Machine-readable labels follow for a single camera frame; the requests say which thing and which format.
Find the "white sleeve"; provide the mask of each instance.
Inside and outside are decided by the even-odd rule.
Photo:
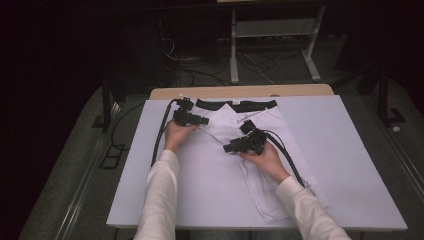
[[[178,159],[164,150],[147,178],[146,198],[134,240],[175,239]]]
[[[285,179],[275,193],[286,206],[304,240],[350,239],[318,199],[294,177]]]

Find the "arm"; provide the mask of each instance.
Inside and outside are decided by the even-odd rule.
[[[147,178],[146,198],[134,240],[175,239],[179,145],[197,126],[180,127],[171,121],[165,129],[165,147]]]
[[[266,142],[262,155],[240,153],[279,183],[277,196],[299,228],[303,239],[350,239],[321,203],[286,171],[277,150]]]

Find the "wooden tabletop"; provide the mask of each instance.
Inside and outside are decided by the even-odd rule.
[[[239,98],[269,96],[320,96],[334,95],[334,92],[327,84],[157,88],[152,91],[150,99],[175,99],[181,98],[182,94],[196,98]]]

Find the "hand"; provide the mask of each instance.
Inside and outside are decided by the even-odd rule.
[[[277,149],[268,141],[265,142],[261,155],[256,155],[255,153],[240,153],[239,155],[242,159],[253,162],[262,172],[269,174],[278,184],[290,176],[281,163]]]
[[[174,120],[171,120],[165,128],[165,150],[176,152],[181,143],[185,141],[187,136],[196,130],[198,125],[191,125],[189,127],[178,126]]]

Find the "fabric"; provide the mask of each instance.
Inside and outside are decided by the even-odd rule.
[[[216,138],[221,145],[229,144],[232,139],[243,137],[245,134],[240,130],[240,126],[247,120],[251,120],[261,130],[275,132],[283,140],[307,187],[325,206],[329,205],[296,145],[276,101],[206,102],[197,100],[192,113],[209,118],[209,124],[200,125],[199,128]],[[281,153],[280,159],[286,169],[291,171],[291,167]],[[274,193],[277,183],[250,161],[241,161],[240,168],[256,208],[264,221],[272,223],[288,218],[290,215]]]
[[[175,239],[178,159],[164,150],[151,169],[146,199],[134,240]],[[285,179],[275,194],[286,206],[304,240],[350,239],[308,189],[293,177]]]

